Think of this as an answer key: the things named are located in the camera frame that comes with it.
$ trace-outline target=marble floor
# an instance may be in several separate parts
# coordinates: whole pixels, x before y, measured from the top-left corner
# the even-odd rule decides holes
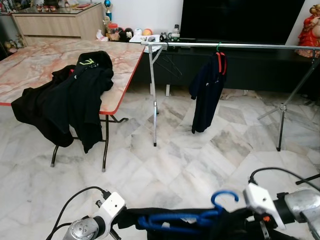
[[[217,190],[233,190],[218,202],[232,211],[244,206],[242,190],[250,173],[263,167],[282,167],[303,177],[320,170],[320,110],[305,106],[297,96],[285,118],[282,151],[276,151],[279,113],[257,117],[283,102],[286,94],[260,92],[262,100],[241,96],[220,100],[211,127],[191,133],[196,102],[184,88],[157,89],[158,147],[153,147],[153,103],[148,85],[132,84],[116,113],[128,122],[111,123],[107,169],[101,172],[104,144],[84,154],[81,143],[60,148],[50,167],[54,145],[35,127],[18,122],[10,107],[0,106],[0,239],[43,240],[66,202],[75,192],[99,186],[117,191],[129,208],[204,208]],[[257,182],[272,197],[306,185],[279,171],[264,171]],[[320,186],[320,179],[313,181]],[[97,210],[100,193],[92,190],[76,198],[61,223]],[[53,237],[61,240],[66,228]],[[287,234],[313,239],[306,224],[287,225]],[[134,227],[118,230],[124,240],[146,239]]]

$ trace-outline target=cable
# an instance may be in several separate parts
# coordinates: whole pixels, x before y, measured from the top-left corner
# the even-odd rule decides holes
[[[65,211],[66,207],[68,206],[68,204],[69,204],[76,196],[78,196],[79,194],[81,194],[81,193],[83,193],[83,192],[85,192],[85,191],[87,191],[87,190],[90,190],[90,189],[98,189],[99,191],[101,191],[101,193],[103,194],[103,198],[104,198],[105,200],[111,195],[111,193],[110,193],[109,191],[105,191],[105,190],[103,190],[101,187],[98,187],[98,186],[90,186],[90,187],[87,187],[87,188],[84,188],[84,189],[78,191],[76,194],[74,194],[72,197],[70,197],[70,198],[68,199],[68,201],[66,201],[66,203],[64,204],[63,208],[61,209],[61,211],[60,211],[60,213],[59,213],[58,218],[56,219],[56,222],[55,222],[55,224],[54,224],[54,226],[53,226],[53,228],[52,228],[52,231],[51,231],[51,233],[49,234],[49,236],[47,237],[46,240],[50,240],[50,239],[52,238],[53,234],[54,234],[59,228],[66,226],[66,225],[63,225],[63,224],[58,226],[58,224],[59,224],[59,221],[60,221],[60,219],[61,219],[61,217],[62,217],[62,214],[64,213],[64,211]]]
[[[295,174],[295,173],[292,172],[292,171],[289,171],[289,170],[286,170],[286,169],[283,169],[283,168],[280,168],[280,167],[263,167],[263,168],[259,168],[259,169],[255,170],[255,171],[253,171],[253,172],[251,173],[251,176],[250,176],[250,179],[249,179],[249,183],[253,183],[253,184],[258,185],[258,184],[256,183],[256,181],[254,180],[254,175],[255,175],[257,172],[264,171],[264,170],[280,170],[280,171],[286,172],[286,173],[288,173],[288,174],[291,174],[291,175],[295,176],[296,178],[300,179],[302,182],[308,184],[309,186],[315,188],[317,191],[320,192],[320,188],[317,187],[316,185],[314,185],[313,183],[311,183],[310,181],[305,180],[303,177]]]

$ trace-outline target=black jacket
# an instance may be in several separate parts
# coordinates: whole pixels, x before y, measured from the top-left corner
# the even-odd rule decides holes
[[[196,99],[192,133],[202,133],[210,127],[227,77],[227,57],[216,53],[202,67],[189,86],[189,93]]]
[[[25,89],[22,97],[12,102],[14,115],[61,147],[73,142],[71,125],[87,153],[102,140],[100,96],[113,86],[112,61],[104,51],[83,53],[76,66],[66,66],[52,75],[51,82]]]

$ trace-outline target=folding table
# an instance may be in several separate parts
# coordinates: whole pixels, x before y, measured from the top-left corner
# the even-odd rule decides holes
[[[113,86],[101,96],[99,114],[105,115],[106,138],[103,140],[104,154],[102,171],[106,171],[109,143],[109,123],[121,123],[114,114],[127,91],[132,76],[144,51],[144,46],[134,43],[88,41],[79,39],[57,39],[54,43],[32,45],[0,61],[0,106],[11,106],[11,102],[22,96],[27,88],[37,88],[52,80],[52,72],[67,65],[76,64],[82,53],[105,51],[109,54],[114,76]],[[51,167],[55,166],[59,146],[53,151]]]

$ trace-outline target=wooden cabinet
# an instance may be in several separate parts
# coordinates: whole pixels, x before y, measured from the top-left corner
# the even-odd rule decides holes
[[[12,15],[28,45],[56,38],[95,40],[97,30],[104,29],[101,3],[84,10],[61,7],[56,12],[37,12],[30,7]]]

